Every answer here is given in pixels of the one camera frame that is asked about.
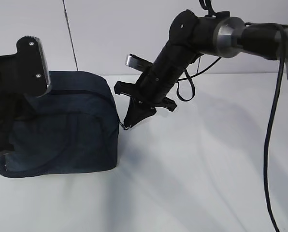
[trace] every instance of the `navy blue bag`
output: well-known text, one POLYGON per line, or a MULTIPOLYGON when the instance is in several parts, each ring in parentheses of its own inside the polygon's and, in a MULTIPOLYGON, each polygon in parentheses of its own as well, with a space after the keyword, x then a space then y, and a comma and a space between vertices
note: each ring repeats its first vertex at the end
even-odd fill
POLYGON ((107 82, 88 72, 50 76, 50 93, 26 97, 37 116, 14 122, 14 152, 0 156, 0 174, 22 178, 116 167, 119 118, 107 82))

